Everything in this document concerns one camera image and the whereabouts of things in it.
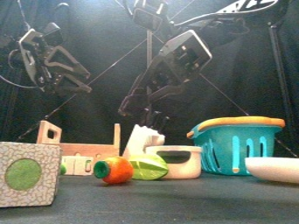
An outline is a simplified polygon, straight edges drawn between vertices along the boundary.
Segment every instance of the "orange ball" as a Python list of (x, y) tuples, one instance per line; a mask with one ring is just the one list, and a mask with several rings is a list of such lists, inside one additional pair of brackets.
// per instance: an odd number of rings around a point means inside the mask
[(108, 184), (124, 183), (133, 177), (133, 166), (124, 157), (108, 157), (104, 161), (109, 167), (109, 174), (103, 180)]

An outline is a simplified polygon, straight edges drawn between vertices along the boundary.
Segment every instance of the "speckled cube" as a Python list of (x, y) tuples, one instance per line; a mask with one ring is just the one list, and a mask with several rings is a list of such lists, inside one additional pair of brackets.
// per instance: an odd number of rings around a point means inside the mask
[(60, 146), (0, 142), (0, 207), (51, 205), (60, 168)]

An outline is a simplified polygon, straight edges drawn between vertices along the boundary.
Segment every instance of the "orange toy fruit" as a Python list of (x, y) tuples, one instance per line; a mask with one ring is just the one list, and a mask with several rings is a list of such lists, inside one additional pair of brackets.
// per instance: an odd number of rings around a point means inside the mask
[(96, 162), (93, 174), (108, 184), (120, 184), (133, 177), (133, 166), (124, 157), (108, 157)]

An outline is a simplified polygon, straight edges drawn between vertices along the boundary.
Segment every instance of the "white bowl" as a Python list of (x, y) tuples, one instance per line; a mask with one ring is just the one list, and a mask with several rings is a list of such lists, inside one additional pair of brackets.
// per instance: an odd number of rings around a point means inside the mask
[(288, 157), (247, 157), (250, 173), (272, 181), (299, 184), (299, 159)]
[[(190, 156), (183, 157), (183, 161), (175, 163), (170, 162), (167, 159), (168, 156), (176, 154), (175, 156), (179, 158), (179, 154), (184, 152), (190, 152)], [(202, 174), (202, 147), (198, 146), (187, 146), (187, 145), (159, 145), (145, 147), (145, 153), (157, 154), (168, 165), (168, 173), (163, 177), (163, 179), (196, 179)]]

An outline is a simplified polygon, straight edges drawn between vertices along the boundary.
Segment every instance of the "green circle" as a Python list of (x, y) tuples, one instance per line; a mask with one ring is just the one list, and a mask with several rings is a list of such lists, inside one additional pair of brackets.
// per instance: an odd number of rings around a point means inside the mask
[(36, 185), (43, 175), (43, 168), (39, 163), (23, 158), (16, 160), (5, 170), (5, 183), (16, 191), (25, 191)]
[(97, 179), (103, 179), (109, 174), (109, 167), (105, 161), (97, 161), (95, 163), (93, 174)]

